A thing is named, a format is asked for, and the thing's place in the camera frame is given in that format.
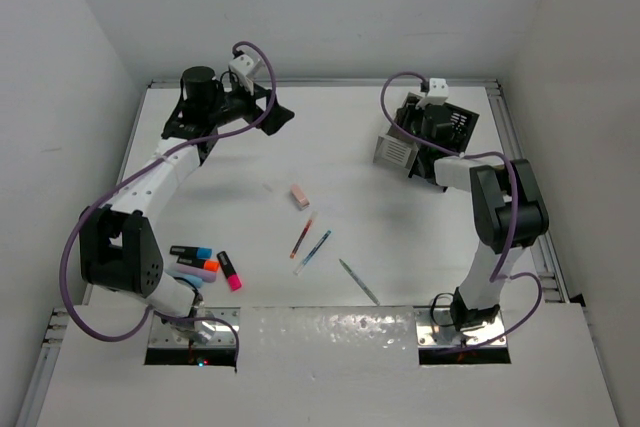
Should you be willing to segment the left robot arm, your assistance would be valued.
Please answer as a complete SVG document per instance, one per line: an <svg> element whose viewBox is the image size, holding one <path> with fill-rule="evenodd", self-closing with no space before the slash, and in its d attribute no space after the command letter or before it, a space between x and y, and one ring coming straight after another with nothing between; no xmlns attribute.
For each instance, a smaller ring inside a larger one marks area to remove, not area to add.
<svg viewBox="0 0 640 427"><path fill-rule="evenodd" d="M165 273L153 227L178 187L206 161L221 127L243 120L273 135L293 118L273 88L255 82L258 69L239 57L228 66L228 86L209 67L183 72L177 105L142 175L101 202L79 231L87 283L136 297L170 317L191 313L196 294Z"/></svg>

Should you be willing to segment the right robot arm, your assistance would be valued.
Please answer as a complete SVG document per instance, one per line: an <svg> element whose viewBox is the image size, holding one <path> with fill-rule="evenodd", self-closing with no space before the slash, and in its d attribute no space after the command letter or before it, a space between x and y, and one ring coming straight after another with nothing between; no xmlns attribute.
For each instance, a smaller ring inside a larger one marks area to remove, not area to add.
<svg viewBox="0 0 640 427"><path fill-rule="evenodd" d="M411 140L419 140L410 174L471 196L479 244L450 304L452 326L458 331L493 321L515 261L549 227L529 161L495 153L464 155L478 118L448 102L423 103L414 93L406 96L394 118Z"/></svg>

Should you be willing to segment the green pen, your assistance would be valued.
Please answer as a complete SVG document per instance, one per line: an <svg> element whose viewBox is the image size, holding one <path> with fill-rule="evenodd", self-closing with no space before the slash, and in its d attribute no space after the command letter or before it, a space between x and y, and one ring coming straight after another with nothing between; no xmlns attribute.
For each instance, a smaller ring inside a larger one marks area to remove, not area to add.
<svg viewBox="0 0 640 427"><path fill-rule="evenodd" d="M340 259L339 263L344 271L350 276L350 278L357 284L357 286L364 292L364 294L373 302L376 306L380 306L381 302L371 289L364 283L364 281L353 271L353 269L343 260Z"/></svg>

